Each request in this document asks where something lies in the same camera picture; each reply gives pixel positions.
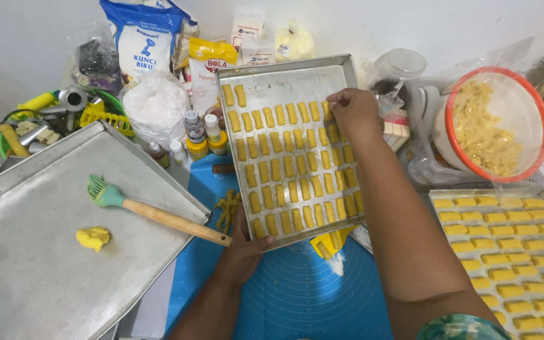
floral sleeve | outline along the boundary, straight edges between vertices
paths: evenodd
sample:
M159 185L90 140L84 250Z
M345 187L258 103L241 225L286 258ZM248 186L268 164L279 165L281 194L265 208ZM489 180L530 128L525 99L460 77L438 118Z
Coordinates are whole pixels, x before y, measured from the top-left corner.
M511 340L507 332L477 316L450 314L424 324L417 340Z

forearm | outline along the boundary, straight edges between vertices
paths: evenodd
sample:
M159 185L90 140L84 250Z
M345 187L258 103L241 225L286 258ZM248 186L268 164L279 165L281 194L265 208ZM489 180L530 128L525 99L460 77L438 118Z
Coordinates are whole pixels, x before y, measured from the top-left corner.
M169 340L231 339L240 303L240 286L211 275L173 328Z
M385 294L420 301L472 290L467 273L382 136L362 138L352 148Z

yellow plastic scraper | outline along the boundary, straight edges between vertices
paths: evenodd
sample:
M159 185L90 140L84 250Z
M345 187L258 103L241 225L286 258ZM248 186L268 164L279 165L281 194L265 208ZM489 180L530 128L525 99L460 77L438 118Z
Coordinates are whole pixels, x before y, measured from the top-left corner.
M316 236L310 240L310 244L312 244L318 256L328 261L343 247L348 234L359 225L360 224L356 224L355 226Z

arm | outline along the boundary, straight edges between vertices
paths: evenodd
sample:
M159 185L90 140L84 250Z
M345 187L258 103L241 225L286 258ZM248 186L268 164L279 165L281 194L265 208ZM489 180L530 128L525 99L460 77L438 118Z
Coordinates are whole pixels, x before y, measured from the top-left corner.
M213 274L173 328L169 340L232 338L241 303L241 287L253 275L261 252L275 240L273 235L268 235L247 241L246 222L245 210L241 206L232 223L232 245L222 252Z
M423 324L452 313L479 316L500 327L383 140L374 96L349 88L327 100L358 159L365 217L394 337L413 339Z

white wall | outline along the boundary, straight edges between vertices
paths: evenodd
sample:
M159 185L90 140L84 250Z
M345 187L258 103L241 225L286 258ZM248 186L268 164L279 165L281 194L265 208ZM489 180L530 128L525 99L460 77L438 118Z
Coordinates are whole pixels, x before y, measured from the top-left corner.
M245 2L175 3L211 38L229 35L233 10ZM529 36L536 40L519 69L544 55L544 1L275 0L258 6L268 13L268 33L297 19L312 33L318 56L351 53L360 63L391 48L411 48L427 58L431 76ZM17 103L57 89L66 36L104 19L97 0L0 1L0 119Z

